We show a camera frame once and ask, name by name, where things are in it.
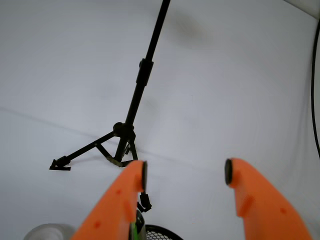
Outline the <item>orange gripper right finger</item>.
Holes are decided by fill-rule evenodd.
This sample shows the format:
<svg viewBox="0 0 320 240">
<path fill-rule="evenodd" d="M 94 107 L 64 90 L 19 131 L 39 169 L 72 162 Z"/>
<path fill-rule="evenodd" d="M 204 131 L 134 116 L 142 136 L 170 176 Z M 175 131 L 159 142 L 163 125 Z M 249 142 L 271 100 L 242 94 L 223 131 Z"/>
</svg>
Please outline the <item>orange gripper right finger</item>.
<svg viewBox="0 0 320 240">
<path fill-rule="evenodd" d="M 225 161 L 226 184 L 234 190 L 235 208 L 247 240 L 310 240 L 303 219 L 291 203 L 251 164 Z"/>
</svg>

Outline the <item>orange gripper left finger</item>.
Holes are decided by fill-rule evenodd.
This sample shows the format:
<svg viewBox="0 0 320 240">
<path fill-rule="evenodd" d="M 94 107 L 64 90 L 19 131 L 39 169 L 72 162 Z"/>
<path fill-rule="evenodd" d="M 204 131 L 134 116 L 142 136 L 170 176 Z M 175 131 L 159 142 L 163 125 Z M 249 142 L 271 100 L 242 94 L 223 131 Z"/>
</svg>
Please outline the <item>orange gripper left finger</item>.
<svg viewBox="0 0 320 240">
<path fill-rule="evenodd" d="M 110 185 L 73 240 L 128 240 L 136 221 L 138 194 L 146 190 L 148 164 L 134 160 Z"/>
</svg>

